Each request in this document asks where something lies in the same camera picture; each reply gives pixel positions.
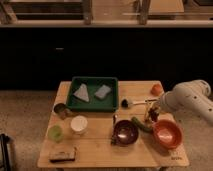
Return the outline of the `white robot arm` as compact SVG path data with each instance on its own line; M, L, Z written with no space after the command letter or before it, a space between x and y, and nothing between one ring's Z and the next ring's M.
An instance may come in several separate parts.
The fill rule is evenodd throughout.
M193 80L176 84L171 91L160 96L157 103L165 112L184 108L199 114L213 126L213 101L209 99L211 87L204 80Z

